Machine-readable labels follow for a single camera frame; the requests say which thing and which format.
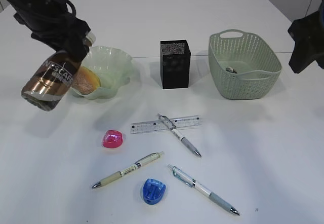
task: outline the ruler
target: ruler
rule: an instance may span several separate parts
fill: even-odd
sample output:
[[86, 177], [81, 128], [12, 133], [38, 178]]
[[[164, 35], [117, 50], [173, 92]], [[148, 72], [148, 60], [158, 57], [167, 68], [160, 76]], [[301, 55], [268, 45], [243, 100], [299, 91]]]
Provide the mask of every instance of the ruler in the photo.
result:
[[[177, 128], [198, 126], [201, 124], [199, 115], [170, 119]], [[162, 120], [140, 122], [131, 124], [131, 134], [140, 134], [169, 130]]]

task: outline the pen grip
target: pen grip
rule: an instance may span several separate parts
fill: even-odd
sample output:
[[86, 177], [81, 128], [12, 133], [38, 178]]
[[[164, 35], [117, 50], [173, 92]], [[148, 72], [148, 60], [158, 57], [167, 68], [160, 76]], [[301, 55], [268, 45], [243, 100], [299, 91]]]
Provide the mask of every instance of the pen grip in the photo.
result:
[[191, 144], [191, 142], [189, 140], [187, 140], [186, 137], [183, 137], [181, 142], [188, 148], [190, 149], [191, 151], [196, 151], [196, 147], [193, 146], [193, 144]]
[[122, 175], [120, 174], [120, 172], [115, 172], [114, 174], [100, 180], [100, 182], [101, 182], [102, 186], [105, 186], [105, 185], [107, 185], [107, 184], [109, 184], [111, 182], [116, 181], [117, 179], [119, 179], [121, 177], [122, 177]]
[[225, 200], [223, 200], [221, 197], [219, 197], [213, 192], [209, 195], [209, 199], [214, 203], [218, 204], [226, 211], [230, 211], [230, 209], [232, 208], [232, 206], [229, 203], [227, 203]]

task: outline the white table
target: white table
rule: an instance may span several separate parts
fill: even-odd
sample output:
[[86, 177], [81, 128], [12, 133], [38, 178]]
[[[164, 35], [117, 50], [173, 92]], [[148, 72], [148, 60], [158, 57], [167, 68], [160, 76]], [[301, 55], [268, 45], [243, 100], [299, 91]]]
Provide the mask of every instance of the white table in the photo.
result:
[[[106, 25], [94, 11], [99, 1], [107, 12], [122, 17], [127, 16], [123, 4], [143, 7], [138, 6], [129, 20], [121, 22], [102, 14], [114, 29], [99, 32]], [[224, 12], [222, 17], [227, 16], [230, 24], [215, 20], [212, 26], [199, 16], [204, 12], [215, 18], [203, 11], [211, 7], [206, 0], [196, 0], [191, 7], [187, 0], [173, 0], [177, 5], [183, 3], [185, 12], [176, 16], [172, 27], [160, 20], [161, 9], [167, 13], [163, 4], [170, 0], [147, 0], [145, 5], [144, 1], [73, 0], [80, 16], [97, 30], [98, 45], [153, 57], [135, 59], [139, 73], [112, 100], [87, 101], [68, 94], [51, 113], [25, 102], [20, 90], [52, 51], [27, 39], [29, 32], [13, 20], [12, 8], [0, 14], [1, 26], [6, 25], [0, 29], [1, 223], [323, 223], [324, 76], [315, 63], [297, 76], [288, 67], [291, 54], [279, 53], [282, 74], [269, 94], [259, 100], [224, 99], [212, 81], [207, 56], [192, 57], [188, 89], [160, 87], [156, 57], [160, 39], [182, 39], [186, 34], [193, 51], [206, 50], [209, 33], [230, 28], [235, 22], [235, 28], [262, 35], [276, 52], [289, 52], [293, 43], [286, 34], [288, 20], [267, 0], [215, 0], [219, 2], [213, 6]], [[235, 9], [234, 3], [251, 5], [243, 12]], [[258, 11], [255, 17], [259, 20], [248, 20], [252, 10]], [[237, 20], [231, 16], [235, 13], [240, 14]], [[180, 29], [181, 17], [193, 17], [191, 24], [197, 29]], [[265, 17], [276, 30], [264, 31], [259, 22]], [[130, 28], [136, 27], [131, 21], [137, 21], [141, 32]], [[163, 27], [153, 29], [155, 22]], [[118, 33], [126, 23], [128, 34]], [[129, 133], [130, 123], [153, 120], [157, 112], [169, 117], [202, 116], [201, 127], [182, 131], [199, 149], [201, 159], [170, 132]], [[101, 147], [108, 129], [125, 134], [121, 147]], [[159, 151], [166, 153], [162, 159], [109, 186], [90, 189], [97, 180]], [[167, 164], [178, 166], [211, 188], [241, 216], [232, 216], [188, 188], [171, 175]], [[147, 178], [167, 185], [165, 197], [155, 206], [145, 204], [140, 196]]]

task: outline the white pen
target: white pen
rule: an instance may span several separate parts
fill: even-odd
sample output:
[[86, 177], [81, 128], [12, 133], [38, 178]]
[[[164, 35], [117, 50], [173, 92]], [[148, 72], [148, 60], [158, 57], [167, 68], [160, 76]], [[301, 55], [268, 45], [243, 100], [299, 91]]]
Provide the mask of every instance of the white pen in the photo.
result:
[[164, 154], [164, 152], [149, 154], [146, 157], [143, 157], [142, 159], [135, 162], [129, 168], [126, 168], [126, 169], [124, 169], [122, 171], [115, 172], [114, 174], [100, 180], [99, 182], [94, 184], [92, 186], [92, 188], [97, 189], [97, 188], [103, 187], [103, 186], [105, 186], [105, 185], [107, 185], [107, 184], [109, 184], [111, 182], [114, 182], [117, 179], [120, 179], [121, 177], [135, 171], [136, 169], [139, 169], [140, 167], [145, 166], [145, 165], [149, 164], [152, 161], [155, 161], [156, 159], [160, 158], [163, 154]]
[[205, 195], [207, 198], [209, 198], [214, 203], [218, 204], [220, 207], [222, 207], [224, 210], [228, 211], [229, 213], [232, 213], [234, 215], [239, 215], [239, 212], [229, 203], [227, 203], [225, 200], [223, 200], [221, 197], [216, 195], [213, 191], [209, 190], [205, 186], [203, 186], [201, 183], [181, 171], [179, 168], [168, 165], [168, 167], [171, 169], [173, 175], [183, 181], [186, 185], [189, 187], [194, 187], [196, 190], [198, 190], [200, 193]]
[[167, 117], [163, 116], [161, 114], [157, 114], [158, 119], [162, 120], [163, 124], [167, 126], [167, 128], [196, 156], [201, 157], [200, 152], [196, 147], [193, 146], [193, 144], [186, 138], [184, 137], [179, 130], [177, 130], [177, 126], [172, 123], [172, 121]]

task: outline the plastic basket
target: plastic basket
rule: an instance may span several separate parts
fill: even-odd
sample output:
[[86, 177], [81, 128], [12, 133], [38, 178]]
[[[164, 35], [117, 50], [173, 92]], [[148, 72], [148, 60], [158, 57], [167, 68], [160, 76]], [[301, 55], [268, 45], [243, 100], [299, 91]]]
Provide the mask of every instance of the plastic basket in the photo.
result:
[[[228, 32], [239, 36], [224, 37]], [[262, 38], [235, 29], [210, 36], [209, 66], [220, 94], [232, 100], [265, 96], [282, 69], [279, 59]], [[233, 68], [237, 73], [226, 68]]]

